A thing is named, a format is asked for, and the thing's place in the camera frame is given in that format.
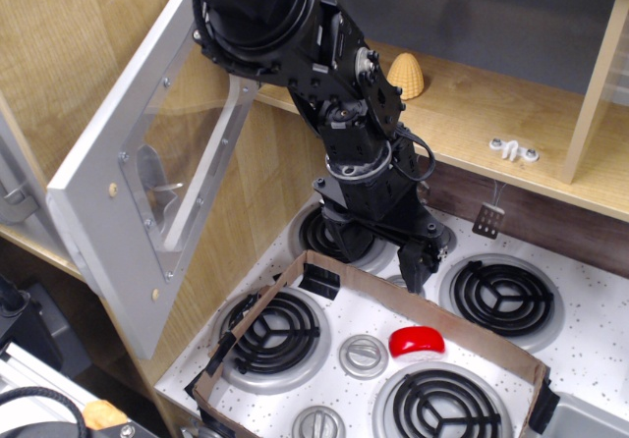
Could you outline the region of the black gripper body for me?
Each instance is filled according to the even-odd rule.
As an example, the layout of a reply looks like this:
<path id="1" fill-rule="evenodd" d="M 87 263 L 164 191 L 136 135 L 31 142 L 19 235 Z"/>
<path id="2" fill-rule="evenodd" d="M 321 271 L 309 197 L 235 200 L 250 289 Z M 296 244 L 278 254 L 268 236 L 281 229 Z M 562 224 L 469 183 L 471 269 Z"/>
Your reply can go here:
<path id="1" fill-rule="evenodd" d="M 376 238 L 397 246 L 410 241 L 433 243 L 444 223 L 420 202 L 417 184 L 405 182 L 394 170 L 368 185 L 350 185 L 331 176 L 314 181 L 323 211 L 347 214 Z"/>

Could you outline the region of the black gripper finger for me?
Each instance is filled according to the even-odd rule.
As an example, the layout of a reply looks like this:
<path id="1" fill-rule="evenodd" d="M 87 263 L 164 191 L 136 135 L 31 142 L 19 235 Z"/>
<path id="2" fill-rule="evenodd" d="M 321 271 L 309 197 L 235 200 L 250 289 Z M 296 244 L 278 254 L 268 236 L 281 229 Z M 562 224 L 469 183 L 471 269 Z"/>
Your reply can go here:
<path id="1" fill-rule="evenodd" d="M 426 281 L 438 272 L 445 246 L 410 241 L 398 249 L 399 266 L 407 290 L 419 294 Z"/>
<path id="2" fill-rule="evenodd" d="M 347 214 L 322 212 L 325 227 L 348 261 L 363 257 L 375 243 L 375 235 Z"/>

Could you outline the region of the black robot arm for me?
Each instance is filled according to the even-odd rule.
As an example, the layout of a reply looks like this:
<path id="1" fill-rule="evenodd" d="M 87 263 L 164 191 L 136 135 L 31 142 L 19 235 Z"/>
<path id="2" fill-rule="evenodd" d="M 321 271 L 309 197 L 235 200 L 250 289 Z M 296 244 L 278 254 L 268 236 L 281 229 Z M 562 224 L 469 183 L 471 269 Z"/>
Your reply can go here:
<path id="1" fill-rule="evenodd" d="M 389 83 L 360 28 L 336 0 L 193 0 L 202 54 L 229 74 L 288 90 L 322 140 L 328 177 L 309 245 L 351 262 L 375 240 L 398 248 L 402 278 L 417 294 L 451 245 L 422 205 L 423 141 L 400 120 Z"/>

